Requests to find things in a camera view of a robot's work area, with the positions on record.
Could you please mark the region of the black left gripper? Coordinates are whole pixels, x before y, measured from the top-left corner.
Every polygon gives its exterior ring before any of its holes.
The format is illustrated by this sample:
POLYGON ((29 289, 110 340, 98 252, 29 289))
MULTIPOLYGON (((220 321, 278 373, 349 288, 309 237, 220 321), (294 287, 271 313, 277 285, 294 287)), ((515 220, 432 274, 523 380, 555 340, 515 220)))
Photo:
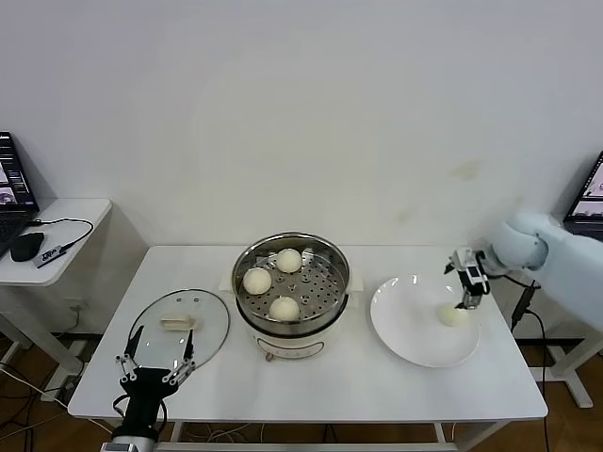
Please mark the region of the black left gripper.
POLYGON ((173 361, 171 371, 163 368, 140 367, 135 354, 144 330, 140 325, 131 331, 125 349, 115 358, 122 370, 120 385, 128 399, 122 425, 129 429, 152 429, 161 414, 161 429, 168 423, 168 410, 164 399, 174 395, 196 368, 194 357, 194 334, 190 330, 181 358, 173 361))

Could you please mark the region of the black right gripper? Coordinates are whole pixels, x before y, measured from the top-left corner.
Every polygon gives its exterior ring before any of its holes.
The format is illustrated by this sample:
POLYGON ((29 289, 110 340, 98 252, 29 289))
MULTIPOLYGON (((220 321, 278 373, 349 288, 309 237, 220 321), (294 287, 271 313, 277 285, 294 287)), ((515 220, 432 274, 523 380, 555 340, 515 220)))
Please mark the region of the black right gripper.
POLYGON ((488 266, 484 250, 474 250, 477 266, 473 264, 473 250, 458 248, 448 258, 444 273, 457 271, 463 288, 461 301, 455 306, 460 310, 475 310, 481 304, 481 299, 490 294, 490 283, 487 278, 493 278, 493 270, 488 266))

